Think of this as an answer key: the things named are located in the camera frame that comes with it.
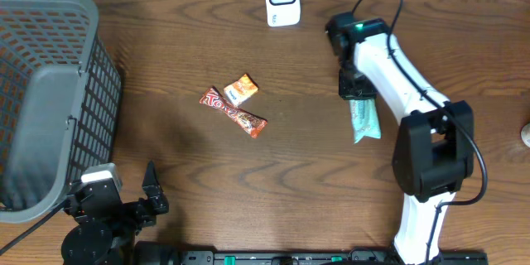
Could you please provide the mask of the mint green tissue pack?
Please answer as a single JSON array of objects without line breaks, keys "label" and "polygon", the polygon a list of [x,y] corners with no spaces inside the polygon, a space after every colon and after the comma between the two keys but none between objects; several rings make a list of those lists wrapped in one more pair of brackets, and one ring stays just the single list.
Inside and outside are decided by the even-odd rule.
[{"label": "mint green tissue pack", "polygon": [[360,142],[364,137],[381,138],[382,133],[375,99],[350,100],[349,110],[354,132],[354,143]]}]

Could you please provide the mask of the orange chocolate bar wrapper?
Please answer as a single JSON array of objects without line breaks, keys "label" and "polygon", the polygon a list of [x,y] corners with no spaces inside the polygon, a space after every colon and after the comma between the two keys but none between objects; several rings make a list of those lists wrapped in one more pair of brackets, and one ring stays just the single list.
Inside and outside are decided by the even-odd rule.
[{"label": "orange chocolate bar wrapper", "polygon": [[267,120],[233,106],[215,87],[210,87],[200,98],[200,103],[224,112],[252,138],[267,126]]}]

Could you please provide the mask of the small orange snack packet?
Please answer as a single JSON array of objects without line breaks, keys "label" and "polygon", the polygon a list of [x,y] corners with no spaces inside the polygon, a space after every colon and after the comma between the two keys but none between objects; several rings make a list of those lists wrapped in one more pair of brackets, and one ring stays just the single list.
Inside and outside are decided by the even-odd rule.
[{"label": "small orange snack packet", "polygon": [[238,107],[258,92],[258,85],[248,74],[244,74],[232,84],[224,87],[224,94],[229,102]]}]

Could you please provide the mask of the green lid jar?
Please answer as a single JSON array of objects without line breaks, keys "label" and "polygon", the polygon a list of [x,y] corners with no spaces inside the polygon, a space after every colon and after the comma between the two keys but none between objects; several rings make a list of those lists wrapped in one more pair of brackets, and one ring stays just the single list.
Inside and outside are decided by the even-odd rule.
[{"label": "green lid jar", "polygon": [[530,147],[530,123],[527,123],[526,125],[523,126],[520,132],[520,137],[523,143],[527,147]]}]

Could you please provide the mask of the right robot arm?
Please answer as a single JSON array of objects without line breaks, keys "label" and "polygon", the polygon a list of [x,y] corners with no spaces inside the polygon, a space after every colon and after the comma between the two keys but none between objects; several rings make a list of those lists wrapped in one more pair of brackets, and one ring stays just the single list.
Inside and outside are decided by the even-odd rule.
[{"label": "right robot arm", "polygon": [[440,262],[447,205],[473,172],[465,138],[474,129],[473,112],[434,89],[388,31],[384,20],[357,21],[350,12],[325,25],[340,65],[339,96],[365,106],[381,97],[398,124],[392,167],[404,201],[396,257],[402,264]]}]

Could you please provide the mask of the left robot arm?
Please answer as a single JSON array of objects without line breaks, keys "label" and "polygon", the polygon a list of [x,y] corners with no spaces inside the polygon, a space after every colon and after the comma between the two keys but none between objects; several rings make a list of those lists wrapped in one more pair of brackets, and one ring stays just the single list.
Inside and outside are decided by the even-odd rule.
[{"label": "left robot arm", "polygon": [[169,211],[157,178],[148,162],[142,181],[146,196],[124,203],[122,182],[115,164],[90,167],[66,197],[64,212],[77,222],[61,244],[64,264],[135,264],[136,237]]}]

